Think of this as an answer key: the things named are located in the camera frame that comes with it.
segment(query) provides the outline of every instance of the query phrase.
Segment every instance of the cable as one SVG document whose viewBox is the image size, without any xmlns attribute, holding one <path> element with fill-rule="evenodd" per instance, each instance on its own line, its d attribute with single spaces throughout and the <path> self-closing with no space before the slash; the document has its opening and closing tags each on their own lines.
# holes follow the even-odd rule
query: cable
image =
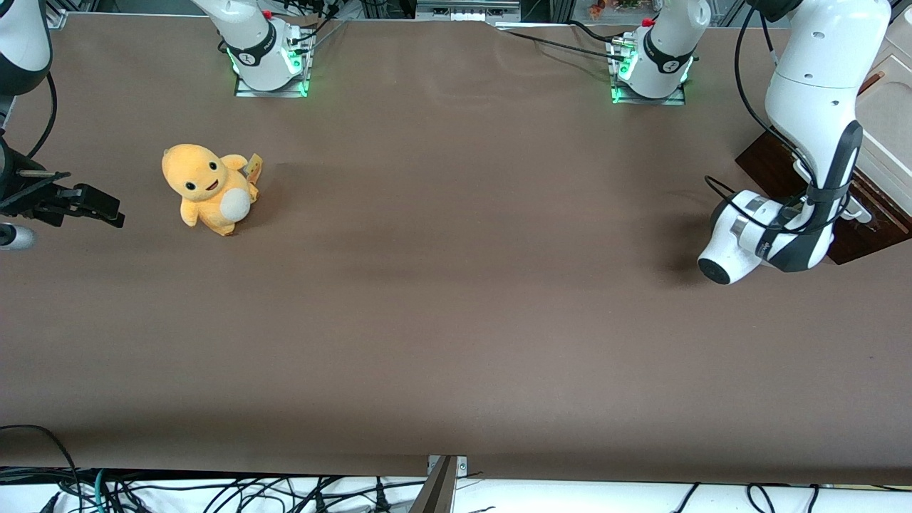
<svg viewBox="0 0 912 513">
<path fill-rule="evenodd" d="M 751 494 L 751 492 L 753 491 L 754 488 L 760 489 L 760 493 L 762 493 L 763 498 L 766 499 L 766 504 L 770 507 L 769 511 L 763 511 L 762 509 L 760 509 L 759 506 L 757 506 L 757 503 L 753 501 L 753 495 Z M 748 500 L 748 502 L 751 503 L 751 506 L 753 506 L 753 508 L 757 510 L 757 513 L 776 513 L 776 508 L 774 508 L 772 506 L 772 501 L 770 500 L 770 496 L 766 493 L 766 490 L 764 490 L 763 487 L 761 487 L 760 485 L 749 484 L 747 486 L 747 500 Z"/>
<path fill-rule="evenodd" d="M 104 473 L 105 469 L 102 468 L 95 477 L 95 507 L 98 508 L 98 513 L 107 513 L 107 511 L 105 511 L 105 505 L 101 503 L 101 485 L 103 484 L 101 477 Z"/>
<path fill-rule="evenodd" d="M 51 74 L 50 74 L 50 73 L 47 74 L 47 79 L 48 79 L 48 84 L 49 84 L 50 87 L 51 87 L 51 91 L 54 91 L 54 82 L 51 80 Z M 55 99 L 55 100 L 54 100 L 54 104 L 57 105 L 57 100 L 56 100 L 57 94 L 56 94 L 56 92 L 52 92 L 52 96 L 53 96 L 54 99 Z M 52 125 L 54 124 L 54 123 L 53 123 L 53 119 L 54 119 L 54 114 L 51 115 L 51 120 L 52 120 L 52 121 L 48 124 L 49 126 L 52 126 Z M 66 458 L 67 464 L 69 465 L 69 470 L 70 470 L 70 472 L 71 472 L 72 475 L 73 475 L 73 480 L 76 482 L 76 488 L 79 489 L 80 481 L 79 481 L 79 476 L 78 476 L 77 473 L 76 473 L 76 464 L 73 463 L 73 457 L 69 455 L 69 451 L 67 450 L 66 447 L 63 446 L 63 444 L 60 442 L 60 440 L 59 440 L 53 433 L 51 433 L 51 430 L 47 429 L 46 427 L 43 427 L 43 426 L 40 426 L 40 425 L 35 425 L 35 424 L 8 424 L 8 425 L 0 425 L 0 431 L 5 431 L 5 430 L 7 430 L 7 429 L 32 429 L 32 430 L 35 430 L 35 431 L 40 431 L 40 432 L 43 433 L 46 437 L 50 438 L 51 441 L 54 442 L 54 445 L 57 446 L 57 449 L 60 450 L 60 454 L 62 454 L 63 457 Z M 85 511 L 85 505 L 83 504 L 83 500 L 84 500 L 84 498 L 82 497 L 82 493 L 81 493 L 81 490 L 80 490 L 80 493 L 79 493 L 79 513 L 84 513 L 84 511 Z"/>
<path fill-rule="evenodd" d="M 875 488 L 880 488 L 882 490 L 889 490 L 891 492 L 912 492 L 912 490 L 908 490 L 905 488 L 885 487 L 884 485 L 871 485 L 871 486 L 875 487 Z"/>
<path fill-rule="evenodd" d="M 775 51 L 775 48 L 772 47 L 772 40 L 770 39 L 770 28 L 766 26 L 766 16 L 760 14 L 760 25 L 763 26 L 763 37 L 766 38 L 766 49 L 771 52 Z"/>
<path fill-rule="evenodd" d="M 744 86 L 741 83 L 741 43 L 744 41 L 744 33 L 747 32 L 747 25 L 751 22 L 753 13 L 757 11 L 756 7 L 751 7 L 751 10 L 748 12 L 747 17 L 744 18 L 744 24 L 741 26 L 741 32 L 738 33 L 738 40 L 735 42 L 735 59 L 734 59 L 734 68 L 735 68 L 735 85 L 738 87 L 738 95 L 741 96 L 741 103 L 744 104 L 744 108 L 747 109 L 748 113 L 751 114 L 751 117 L 757 121 L 757 123 L 767 132 L 769 132 L 773 137 L 779 140 L 790 152 L 798 156 L 798 160 L 804 165 L 804 168 L 807 170 L 808 174 L 811 175 L 811 185 L 817 187 L 816 179 L 814 178 L 814 169 L 811 167 L 811 164 L 808 163 L 807 159 L 804 158 L 804 155 L 795 147 L 791 142 L 785 139 L 779 132 L 770 128 L 763 120 L 760 119 L 760 116 L 757 114 L 757 111 L 751 107 L 751 102 L 747 99 L 747 95 L 744 93 Z"/>
<path fill-rule="evenodd" d="M 770 39 L 770 28 L 766 26 L 766 16 L 764 16 L 763 13 L 760 13 L 760 24 L 763 25 L 763 37 L 766 38 L 766 48 L 770 50 L 772 64 L 774 66 L 779 66 L 779 57 L 776 56 L 776 48 L 772 47 L 772 39 Z"/>
<path fill-rule="evenodd" d="M 583 30 L 583 32 L 586 32 L 587 36 L 592 37 L 593 39 L 596 39 L 603 43 L 610 43 L 611 40 L 614 39 L 615 37 L 621 37 L 624 35 L 624 32 L 620 32 L 620 33 L 614 34 L 613 36 L 600 36 L 600 35 L 596 34 L 595 32 L 593 32 L 592 30 L 590 30 L 588 26 L 585 26 L 582 23 L 580 23 L 574 19 L 568 21 L 567 24 L 572 25 L 572 26 L 578 26 L 579 28 L 581 28 Z"/>
<path fill-rule="evenodd" d="M 822 230 L 822 229 L 826 228 L 827 226 L 829 226 L 829 225 L 835 223 L 836 220 L 839 219 L 839 217 L 840 217 L 840 216 L 845 212 L 845 210 L 849 207 L 849 199 L 852 197 L 851 194 L 846 194 L 845 197 L 843 198 L 843 204 L 842 204 L 842 206 L 840 206 L 839 210 L 836 211 L 836 214 L 835 214 L 833 217 L 831 217 L 830 219 L 827 219 L 824 223 L 821 223 L 820 225 L 811 226 L 811 219 L 808 219 L 803 225 L 798 226 L 797 228 L 786 228 L 786 227 L 784 227 L 784 226 L 781 227 L 781 228 L 776 228 L 776 227 L 773 227 L 773 226 L 765 225 L 764 223 L 761 223 L 760 221 L 757 221 L 752 215 L 748 214 L 747 212 L 744 212 L 744 210 L 743 210 L 741 207 L 737 206 L 737 205 L 729 198 L 729 195 L 735 194 L 734 189 L 732 189 L 731 187 L 729 187 L 729 186 L 726 185 L 725 183 L 720 182 L 719 180 L 717 180 L 716 178 L 713 178 L 713 177 L 709 176 L 708 174 L 703 175 L 703 181 L 706 182 L 706 185 L 708 185 L 708 186 L 710 187 L 710 189 L 712 189 L 712 191 L 713 191 L 714 193 L 718 194 L 719 197 L 722 198 L 722 201 L 724 201 L 724 202 L 727 203 L 730 207 L 732 207 L 732 208 L 734 208 L 736 211 L 738 211 L 738 214 L 741 214 L 741 215 L 742 215 L 744 218 L 746 218 L 748 221 L 754 223 L 755 225 L 759 226 L 760 228 L 763 228 L 764 230 L 770 230 L 770 231 L 773 231 L 773 232 L 778 232 L 778 233 L 782 233 L 782 234 L 789 234 L 789 235 L 794 235 L 794 236 L 797 236 L 797 235 L 800 235 L 800 234 L 806 233 L 806 232 L 815 232 L 815 231 L 817 231 L 817 230 Z M 723 193 L 722 191 L 720 191 L 719 188 L 717 187 L 717 185 L 720 186 L 720 187 L 725 188 L 725 190 L 726 190 L 729 194 L 726 195 L 725 193 Z"/>
<path fill-rule="evenodd" d="M 814 492 L 811 495 L 811 502 L 807 503 L 807 513 L 814 513 L 814 504 L 817 504 L 817 496 L 820 495 L 819 486 L 811 485 L 811 488 L 814 489 Z"/>
<path fill-rule="evenodd" d="M 681 503 L 678 505 L 678 508 L 675 509 L 674 511 L 672 511 L 671 513 L 681 513 L 682 511 L 684 511 L 684 508 L 687 507 L 687 503 L 690 500 L 690 496 L 693 495 L 693 492 L 697 491 L 697 487 L 699 485 L 700 485 L 699 481 L 694 483 L 693 486 L 690 487 L 690 490 L 688 490 L 687 493 L 684 494 L 684 498 L 681 499 Z"/>
<path fill-rule="evenodd" d="M 526 34 L 519 34 L 518 32 L 510 32 L 509 30 L 507 30 L 505 32 L 511 36 L 521 37 L 523 39 L 529 39 L 530 41 L 535 41 L 536 43 L 544 43 L 546 45 L 551 45 L 553 47 L 566 48 L 568 50 L 573 50 L 574 52 L 580 52 L 580 53 L 584 53 L 584 54 L 594 55 L 594 56 L 598 56 L 601 58 L 608 58 L 608 59 L 617 60 L 617 61 L 624 60 L 623 57 L 617 56 L 617 55 L 610 55 L 610 54 L 607 54 L 604 52 L 595 52 L 595 51 L 587 50 L 585 48 L 580 48 L 580 47 L 571 47 L 570 45 L 565 45 L 564 43 L 557 43 L 554 41 L 549 41 L 547 39 L 541 39 L 540 37 L 528 36 Z"/>
<path fill-rule="evenodd" d="M 35 143 L 35 147 L 32 148 L 32 151 L 26 155 L 29 159 L 34 157 L 38 150 L 45 145 L 47 137 L 51 134 L 51 130 L 54 129 L 54 121 L 57 120 L 57 87 L 54 85 L 54 78 L 51 77 L 51 72 L 47 72 L 47 88 L 51 91 L 51 116 L 47 119 L 47 126 L 45 131 L 41 134 L 41 137 L 38 138 L 38 142 Z"/>
<path fill-rule="evenodd" d="M 311 37 L 316 36 L 316 33 L 319 32 L 321 28 L 323 28 L 324 26 L 326 26 L 326 24 L 329 23 L 329 20 L 331 20 L 331 19 L 333 19 L 332 16 L 327 17 L 326 19 L 323 20 L 323 23 L 321 23 L 320 25 L 318 25 L 318 26 L 314 29 L 313 32 L 311 32 L 310 34 L 307 34 L 307 35 L 304 36 L 304 37 L 299 37 L 298 39 L 292 39 L 292 40 L 291 40 L 291 44 L 292 44 L 292 45 L 296 45 L 296 44 L 300 43 L 301 41 L 307 41 L 307 40 L 310 39 Z"/>
<path fill-rule="evenodd" d="M 251 496 L 247 496 L 247 497 L 241 497 L 241 501 L 237 503 L 237 513 L 241 513 L 241 510 L 244 509 L 245 506 L 247 506 L 248 504 L 253 502 L 255 498 L 265 497 L 263 494 L 266 492 L 266 490 L 268 490 L 271 487 L 274 487 L 275 485 L 278 485 L 280 482 L 282 482 L 284 480 L 285 479 L 283 477 L 279 477 L 272 483 L 269 483 L 268 485 L 260 488 L 260 491 L 256 492 L 255 494 L 253 494 Z"/>
</svg>

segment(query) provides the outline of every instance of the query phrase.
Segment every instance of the black cable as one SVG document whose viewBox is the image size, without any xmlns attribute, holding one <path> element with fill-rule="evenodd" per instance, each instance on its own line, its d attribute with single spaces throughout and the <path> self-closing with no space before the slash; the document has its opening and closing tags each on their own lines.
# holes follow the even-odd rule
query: black cable
<svg viewBox="0 0 912 513">
<path fill-rule="evenodd" d="M 108 489 L 107 485 L 102 484 L 101 487 L 101 496 L 104 497 L 105 503 L 110 505 L 110 510 L 113 510 L 115 513 L 125 513 L 123 505 L 120 504 L 120 499 L 117 495 L 117 483 L 114 484 L 115 492 L 112 494 Z"/>
<path fill-rule="evenodd" d="M 884 485 L 871 485 L 871 486 L 875 487 L 875 488 L 880 488 L 882 490 L 889 490 L 891 492 L 912 492 L 912 490 L 905 489 L 905 488 L 885 487 Z"/>
<path fill-rule="evenodd" d="M 215 497 L 213 497 L 212 500 L 209 501 L 209 504 L 207 504 L 206 507 L 202 509 L 202 513 L 206 513 L 207 511 L 209 511 L 209 508 L 211 508 L 212 505 L 215 504 L 215 501 L 218 500 L 219 497 L 221 497 L 223 493 L 225 493 L 225 492 L 228 491 L 228 488 L 230 488 L 230 487 L 236 487 L 236 486 L 238 486 L 238 485 L 240 485 L 240 484 L 241 484 L 241 480 L 240 480 L 240 479 L 235 479 L 234 482 L 233 482 L 231 485 L 228 485 L 227 487 L 224 487 L 224 488 L 222 489 L 222 491 L 220 491 L 219 493 L 215 494 Z"/>
<path fill-rule="evenodd" d="M 47 125 L 48 128 L 47 128 L 47 130 L 45 130 L 45 135 L 42 136 L 43 139 L 47 139 L 47 135 L 50 133 L 50 127 L 54 126 L 54 118 L 57 115 L 57 93 L 56 93 L 56 89 L 54 89 L 54 80 L 51 79 L 50 73 L 47 74 L 47 80 L 48 80 L 47 84 L 51 88 L 51 96 L 54 99 L 54 110 L 51 114 L 51 121 Z M 37 148 L 40 149 L 40 147 L 41 147 L 40 143 L 43 143 L 44 141 L 38 141 L 38 142 L 39 142 L 39 145 L 37 146 Z M 60 442 L 60 440 L 57 438 L 57 436 L 54 435 L 53 433 L 51 433 L 51 430 L 47 429 L 46 427 L 40 426 L 40 425 L 35 425 L 35 424 L 0 425 L 0 431 L 5 431 L 7 429 L 31 429 L 34 431 L 40 431 L 42 434 L 44 434 L 44 436 L 50 438 L 51 441 L 54 442 L 54 445 L 56 445 L 57 449 L 60 450 L 60 454 L 62 454 L 63 457 L 66 458 L 67 465 L 69 465 L 69 471 L 73 476 L 73 480 L 76 481 L 76 488 L 77 488 L 77 490 L 79 490 L 79 513 L 83 513 L 83 511 L 85 509 L 85 505 L 83 504 L 84 498 L 82 497 L 82 490 L 81 490 L 81 486 L 80 486 L 81 481 L 79 481 L 79 476 L 76 473 L 76 464 L 73 463 L 73 457 L 69 455 L 69 451 L 67 450 L 66 447 L 63 446 L 63 443 Z"/>
<path fill-rule="evenodd" d="M 45 127 L 44 133 L 41 134 L 41 137 L 38 139 L 38 142 L 35 143 L 35 147 L 32 148 L 32 151 L 26 155 L 29 159 L 34 157 L 38 150 L 45 145 L 47 137 L 51 134 L 51 130 L 54 129 L 54 121 L 57 120 L 57 87 L 54 85 L 54 78 L 51 77 L 51 72 L 47 72 L 47 88 L 51 91 L 51 116 L 47 119 L 47 126 Z"/>
<path fill-rule="evenodd" d="M 798 151 L 791 142 L 785 139 L 778 131 L 770 128 L 763 120 L 760 119 L 760 116 L 757 114 L 757 111 L 751 107 L 751 102 L 747 99 L 747 95 L 744 93 L 744 86 L 741 83 L 741 43 L 744 41 L 744 33 L 747 32 L 747 25 L 751 22 L 753 13 L 757 11 L 756 7 L 751 7 L 751 10 L 748 12 L 747 17 L 744 18 L 744 24 L 741 26 L 741 32 L 738 33 L 738 40 L 735 42 L 735 59 L 734 59 L 734 68 L 735 68 L 735 86 L 738 87 L 738 95 L 741 96 L 741 103 L 744 104 L 744 108 L 747 109 L 748 113 L 751 114 L 751 117 L 757 121 L 757 123 L 767 132 L 770 133 L 773 137 L 779 140 L 790 152 L 798 156 L 798 160 L 804 165 L 804 168 L 807 170 L 808 174 L 811 175 L 811 185 L 817 187 L 816 180 L 814 179 L 814 169 L 811 168 L 811 164 L 808 163 L 807 159 L 804 158 L 804 155 Z"/>
<path fill-rule="evenodd" d="M 624 60 L 623 57 L 617 56 L 617 55 L 610 55 L 610 54 L 607 54 L 604 52 L 595 52 L 595 51 L 587 50 L 585 48 L 580 48 L 580 47 L 571 47 L 570 45 L 565 45 L 564 43 L 557 43 L 555 41 L 549 41 L 547 39 L 541 39 L 540 37 L 535 37 L 535 36 L 528 36 L 526 34 L 519 34 L 518 32 L 511 32 L 509 30 L 506 30 L 505 32 L 511 36 L 521 37 L 523 39 L 529 39 L 530 41 L 535 41 L 536 43 L 544 43 L 546 45 L 551 45 L 553 47 L 566 48 L 568 50 L 573 50 L 574 52 L 580 52 L 580 53 L 584 53 L 584 54 L 594 55 L 594 56 L 598 56 L 601 58 L 608 58 L 608 59 L 617 60 L 617 61 Z"/>
<path fill-rule="evenodd" d="M 301 513 L 301 511 L 304 511 L 304 508 L 307 507 L 307 504 L 309 504 L 310 501 L 313 500 L 313 498 L 316 496 L 317 493 L 321 492 L 324 488 L 328 487 L 329 485 L 332 485 L 333 483 L 337 482 L 339 479 L 341 479 L 341 477 L 338 477 L 338 476 L 328 477 L 326 479 L 326 481 L 323 481 L 321 483 L 320 481 L 322 481 L 322 479 L 323 478 L 320 477 L 320 480 L 318 480 L 316 482 L 316 487 L 314 487 L 314 489 L 310 490 L 310 493 L 308 493 L 307 496 L 304 497 L 304 500 L 301 501 L 300 504 L 298 504 L 297 506 L 292 508 L 291 513 Z"/>
<path fill-rule="evenodd" d="M 580 23 L 574 19 L 568 21 L 567 24 L 572 25 L 572 26 L 578 26 L 579 28 L 581 28 L 583 30 L 583 32 L 586 32 L 587 36 L 592 37 L 593 39 L 596 39 L 603 43 L 610 43 L 611 40 L 614 39 L 615 37 L 621 37 L 624 35 L 623 32 L 620 32 L 618 34 L 614 34 L 613 36 L 600 36 L 600 35 L 596 34 L 595 32 L 593 32 L 591 29 L 589 29 L 588 26 L 585 26 L 582 23 Z"/>
<path fill-rule="evenodd" d="M 751 494 L 751 492 L 753 491 L 754 488 L 760 489 L 760 493 L 762 493 L 763 498 L 766 499 L 766 504 L 770 507 L 769 511 L 763 511 L 762 509 L 760 509 L 760 506 L 757 506 L 757 503 L 753 501 L 753 495 Z M 769 494 L 767 494 L 766 490 L 763 489 L 763 487 L 760 485 L 749 484 L 747 486 L 747 500 L 748 500 L 748 502 L 751 503 L 751 506 L 753 506 L 753 508 L 757 510 L 757 513 L 776 513 L 776 508 L 774 508 L 772 506 L 772 501 L 770 500 Z"/>
<path fill-rule="evenodd" d="M 770 39 L 770 28 L 766 26 L 766 16 L 762 13 L 760 14 L 760 24 L 763 26 L 763 37 L 766 38 L 766 49 L 770 50 L 770 53 L 776 51 L 772 47 L 772 39 Z"/>
<path fill-rule="evenodd" d="M 811 502 L 807 503 L 807 513 L 814 513 L 814 504 L 817 504 L 817 496 L 820 495 L 819 486 L 811 485 L 811 488 L 814 489 L 814 492 L 811 495 Z"/>
<path fill-rule="evenodd" d="M 328 18 L 326 18 L 325 20 L 323 20 L 323 23 L 321 23 L 320 25 L 318 25 L 318 26 L 314 29 L 314 31 L 311 32 L 310 34 L 307 34 L 306 36 L 300 37 L 300 38 L 298 38 L 298 39 L 292 39 L 292 40 L 291 40 L 291 44 L 292 44 L 292 45 L 296 45 L 296 44 L 300 43 L 301 41 L 307 41 L 307 40 L 310 39 L 311 37 L 316 36 L 316 33 L 319 32 L 321 28 L 323 28 L 324 26 L 326 26 L 326 24 L 329 23 L 329 20 L 331 20 L 331 19 L 333 19 L 333 18 L 332 18 L 332 17 L 328 17 Z"/>
<path fill-rule="evenodd" d="M 392 508 L 392 505 L 389 504 L 387 500 L 387 494 L 383 491 L 383 482 L 380 481 L 380 477 L 377 476 L 377 491 L 375 492 L 377 500 L 374 501 L 376 507 L 374 508 L 375 513 L 389 513 L 389 509 Z"/>
<path fill-rule="evenodd" d="M 747 212 L 744 212 L 744 209 L 737 206 L 729 198 L 729 195 L 735 193 L 734 189 L 732 189 L 725 183 L 720 182 L 719 180 L 709 176 L 708 174 L 703 175 L 703 181 L 706 182 L 706 185 L 708 185 L 714 193 L 718 194 L 719 197 L 722 198 L 722 201 L 724 201 L 726 204 L 728 204 L 729 206 L 734 208 L 736 211 L 738 211 L 738 214 L 743 215 L 748 221 L 754 223 L 755 225 L 759 226 L 760 228 L 763 228 L 764 230 L 770 230 L 773 232 L 779 232 L 782 234 L 790 234 L 790 235 L 795 235 L 795 236 L 800 235 L 802 233 L 806 233 L 806 232 L 814 232 L 817 230 L 822 230 L 822 229 L 826 228 L 827 226 L 835 223 L 836 220 L 839 219 L 839 217 L 845 212 L 845 210 L 848 209 L 849 199 L 851 198 L 850 194 L 846 194 L 845 197 L 843 198 L 843 204 L 842 204 L 842 206 L 840 206 L 839 210 L 836 211 L 836 214 L 833 217 L 831 217 L 830 219 L 827 219 L 825 222 L 823 222 L 819 225 L 811 225 L 811 218 L 809 218 L 807 220 L 807 222 L 805 222 L 801 226 L 798 226 L 797 228 L 786 228 L 784 226 L 781 228 L 776 228 L 776 227 L 772 227 L 769 225 L 765 225 L 764 223 L 761 223 L 760 221 L 757 221 L 752 215 L 748 214 Z M 724 192 L 720 191 L 717 188 L 717 185 L 724 187 L 725 190 L 728 191 L 729 194 L 725 194 Z"/>
<path fill-rule="evenodd" d="M 279 477 L 272 483 L 269 483 L 268 485 L 265 485 L 264 487 L 260 488 L 260 491 L 256 492 L 255 494 L 253 494 L 251 496 L 247 496 L 247 497 L 241 497 L 241 501 L 237 503 L 237 513 L 241 513 L 241 510 L 244 509 L 244 507 L 246 507 L 248 504 L 253 502 L 255 498 L 265 497 L 263 494 L 266 492 L 266 490 L 268 490 L 271 487 L 274 487 L 275 485 L 278 485 L 280 482 L 282 482 L 284 480 L 285 480 L 284 477 Z"/>
<path fill-rule="evenodd" d="M 678 505 L 678 508 L 675 509 L 674 511 L 672 511 L 671 513 L 681 513 L 682 511 L 684 511 L 684 508 L 687 507 L 687 503 L 690 500 L 690 496 L 693 495 L 693 492 L 697 491 L 697 487 L 699 485 L 700 485 L 699 481 L 694 483 L 693 486 L 690 487 L 690 490 L 688 490 L 687 493 L 684 494 L 684 498 L 681 499 L 681 503 Z"/>
</svg>

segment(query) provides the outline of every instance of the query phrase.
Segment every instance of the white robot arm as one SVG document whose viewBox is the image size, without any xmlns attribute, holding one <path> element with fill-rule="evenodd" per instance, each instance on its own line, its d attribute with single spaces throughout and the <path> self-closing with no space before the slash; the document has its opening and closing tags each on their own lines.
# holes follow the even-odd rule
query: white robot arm
<svg viewBox="0 0 912 513">
<path fill-rule="evenodd" d="M 34 89 L 51 68 L 44 0 L 0 0 L 0 95 Z"/>
<path fill-rule="evenodd" d="M 50 78 L 51 43 L 45 21 L 44 0 L 0 0 L 0 95 L 18 96 Z M 0 215 L 61 226 L 65 216 L 91 217 L 122 227 L 120 201 L 84 183 L 72 189 L 57 183 L 69 173 L 46 170 L 32 157 L 50 132 L 28 154 L 10 148 L 0 130 Z M 0 250 L 27 249 L 35 233 L 24 226 L 0 224 Z"/>
<path fill-rule="evenodd" d="M 238 76 L 253 89 L 282 88 L 301 73 L 289 57 L 302 47 L 300 27 L 279 18 L 266 19 L 260 8 L 241 0 L 192 0 L 205 12 L 228 47 Z"/>
<path fill-rule="evenodd" d="M 618 77 L 643 98 L 668 97 L 693 63 L 711 15 L 706 0 L 667 0 L 653 26 L 634 31 L 636 54 Z"/>
<path fill-rule="evenodd" d="M 886 0 L 749 3 L 751 13 L 760 10 L 772 21 L 785 13 L 791 18 L 792 35 L 767 89 L 766 111 L 772 126 L 793 142 L 795 170 L 809 185 L 800 210 L 750 191 L 732 194 L 716 208 L 712 238 L 698 265 L 723 285 L 760 263 L 795 272 L 826 255 L 863 136 L 855 97 L 890 19 Z"/>
</svg>

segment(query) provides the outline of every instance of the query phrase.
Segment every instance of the plush toy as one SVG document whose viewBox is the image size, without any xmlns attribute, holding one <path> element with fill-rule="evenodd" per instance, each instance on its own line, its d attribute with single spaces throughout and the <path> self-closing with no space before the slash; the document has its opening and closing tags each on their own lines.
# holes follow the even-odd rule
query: plush toy
<svg viewBox="0 0 912 513">
<path fill-rule="evenodd" d="M 218 158 L 196 144 L 178 144 L 165 150 L 161 170 L 181 200 L 181 219 L 187 226 L 196 220 L 220 236 L 234 233 L 234 223 L 247 216 L 260 192 L 256 181 L 263 169 L 257 154 L 250 162 L 241 155 Z"/>
</svg>

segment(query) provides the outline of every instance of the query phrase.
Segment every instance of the metal bracket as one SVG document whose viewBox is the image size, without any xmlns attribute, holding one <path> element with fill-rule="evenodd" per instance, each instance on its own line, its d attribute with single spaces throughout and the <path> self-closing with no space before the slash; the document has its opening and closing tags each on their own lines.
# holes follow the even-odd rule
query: metal bracket
<svg viewBox="0 0 912 513">
<path fill-rule="evenodd" d="M 623 61 L 609 58 L 608 74 L 611 76 L 611 102 L 612 103 L 636 103 L 645 105 L 684 105 L 684 80 L 678 84 L 675 92 L 665 99 L 651 99 L 639 96 L 630 86 L 621 79 L 621 75 L 628 73 L 630 67 L 637 57 L 637 51 L 634 44 L 633 32 L 625 32 L 621 37 L 615 37 L 610 42 L 605 43 L 605 50 L 608 55 L 621 56 Z"/>
<path fill-rule="evenodd" d="M 453 495 L 456 493 L 456 477 L 460 472 L 467 472 L 469 469 L 465 456 L 430 456 L 428 469 L 428 480 L 418 492 L 409 513 L 451 513 Z"/>
<path fill-rule="evenodd" d="M 10 112 L 16 104 L 15 96 L 0 95 L 0 133 L 6 130 L 6 124 L 9 122 Z"/>
<path fill-rule="evenodd" d="M 433 472 L 437 462 L 442 456 L 428 456 L 428 476 Z M 469 458 L 467 456 L 455 456 L 456 458 L 456 477 L 466 477 L 469 475 Z"/>
</svg>

